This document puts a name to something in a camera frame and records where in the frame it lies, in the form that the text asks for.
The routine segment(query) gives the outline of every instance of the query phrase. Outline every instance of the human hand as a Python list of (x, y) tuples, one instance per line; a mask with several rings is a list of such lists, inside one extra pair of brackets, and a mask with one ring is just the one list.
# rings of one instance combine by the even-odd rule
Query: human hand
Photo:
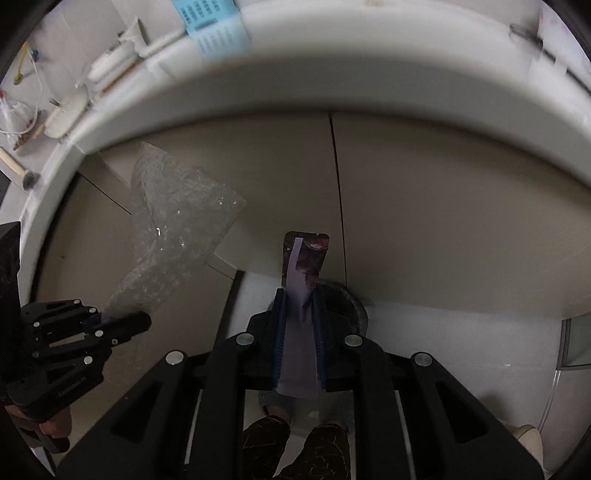
[(6, 410), (10, 414), (14, 424), (24, 430), (34, 432), (39, 429), (41, 430), (41, 433), (55, 439), (67, 438), (70, 433), (72, 433), (72, 415), (70, 414), (70, 407), (64, 408), (64, 410), (57, 415), (40, 424), (28, 419), (27, 416), (14, 405), (6, 407)]

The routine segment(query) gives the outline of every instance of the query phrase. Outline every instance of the purple package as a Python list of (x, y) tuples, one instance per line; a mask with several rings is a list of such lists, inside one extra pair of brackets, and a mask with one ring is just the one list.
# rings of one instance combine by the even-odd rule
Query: purple package
[(282, 285), (288, 302), (277, 391), (290, 397), (317, 398), (320, 383), (311, 295), (329, 247), (329, 237), (288, 232), (283, 246)]

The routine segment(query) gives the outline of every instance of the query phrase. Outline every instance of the wooden handle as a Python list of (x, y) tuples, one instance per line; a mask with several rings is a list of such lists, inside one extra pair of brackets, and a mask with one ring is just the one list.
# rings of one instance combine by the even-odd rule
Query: wooden handle
[(0, 147), (0, 158), (4, 161), (6, 165), (8, 165), (14, 173), (16, 173), (20, 177), (24, 177), (26, 170), (22, 167), (22, 165), (17, 162), (14, 158), (10, 156), (10, 154)]

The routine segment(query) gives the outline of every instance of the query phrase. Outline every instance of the yellow cable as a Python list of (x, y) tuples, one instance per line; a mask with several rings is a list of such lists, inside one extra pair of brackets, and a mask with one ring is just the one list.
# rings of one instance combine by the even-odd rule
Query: yellow cable
[(18, 58), (17, 72), (14, 74), (14, 85), (18, 85), (22, 81), (21, 69), (22, 69), (23, 62), (25, 61), (25, 57), (27, 56), (28, 49), (29, 49), (29, 43), (25, 42), (23, 44), (23, 46), (21, 47), (21, 55)]

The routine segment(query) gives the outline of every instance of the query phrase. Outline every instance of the dark patterned pants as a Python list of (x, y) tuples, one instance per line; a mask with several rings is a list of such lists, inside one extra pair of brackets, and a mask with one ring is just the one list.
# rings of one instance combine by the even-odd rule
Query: dark patterned pants
[(290, 436), (279, 417), (257, 420), (243, 434), (242, 480), (350, 480), (351, 459), (346, 432), (320, 425), (310, 432), (295, 461), (273, 476)]

